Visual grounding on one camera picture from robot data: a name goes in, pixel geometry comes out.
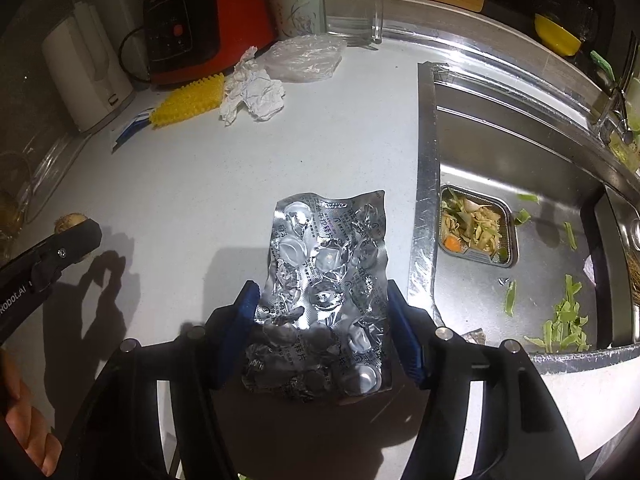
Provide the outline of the person's left hand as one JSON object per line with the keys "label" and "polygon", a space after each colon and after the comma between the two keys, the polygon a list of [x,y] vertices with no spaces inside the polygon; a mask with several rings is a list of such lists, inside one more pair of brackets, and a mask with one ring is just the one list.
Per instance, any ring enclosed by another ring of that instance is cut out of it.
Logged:
{"label": "person's left hand", "polygon": [[51,477],[58,466],[62,444],[32,404],[32,393],[6,350],[1,350],[1,418],[32,462]]}

